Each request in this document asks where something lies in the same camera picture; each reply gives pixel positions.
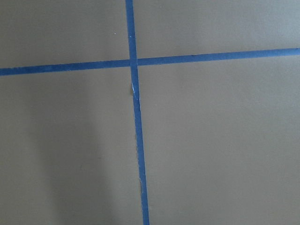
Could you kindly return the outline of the blue tape strip lengthwise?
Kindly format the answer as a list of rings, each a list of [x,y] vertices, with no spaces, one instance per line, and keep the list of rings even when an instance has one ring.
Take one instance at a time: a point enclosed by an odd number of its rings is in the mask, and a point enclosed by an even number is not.
[[[140,106],[138,60],[137,60],[137,51],[136,51],[136,38],[135,38],[134,6],[132,0],[126,1],[126,13],[127,13],[127,32],[128,32],[128,44],[129,44],[129,61],[130,61],[130,70],[131,70],[131,83],[132,83],[132,90],[133,90],[137,160],[138,160],[139,179],[140,179],[140,186],[141,186],[142,220],[144,225],[149,225],[150,217],[149,217],[149,207],[148,207],[148,193],[147,193],[146,169],[145,169],[145,158],[144,158],[144,146],[143,146],[143,129],[142,129],[141,106]]]

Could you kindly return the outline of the blue tape strip crosswise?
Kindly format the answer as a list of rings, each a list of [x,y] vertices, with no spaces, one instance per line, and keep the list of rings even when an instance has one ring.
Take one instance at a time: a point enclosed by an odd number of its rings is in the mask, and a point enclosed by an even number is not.
[[[299,48],[242,51],[242,52],[221,52],[221,53],[208,53],[208,54],[198,54],[198,55],[140,58],[137,59],[137,65],[149,66],[149,65],[178,64],[178,63],[191,63],[191,62],[217,61],[217,60],[267,58],[267,57],[294,56],[299,54],[300,54]],[[130,67],[130,60],[109,60],[109,61],[94,61],[94,62],[81,62],[81,63],[68,63],[68,64],[1,68],[0,75],[1,76],[25,75],[25,74],[80,71],[80,70],[104,69],[104,68],[124,68],[124,67]]]

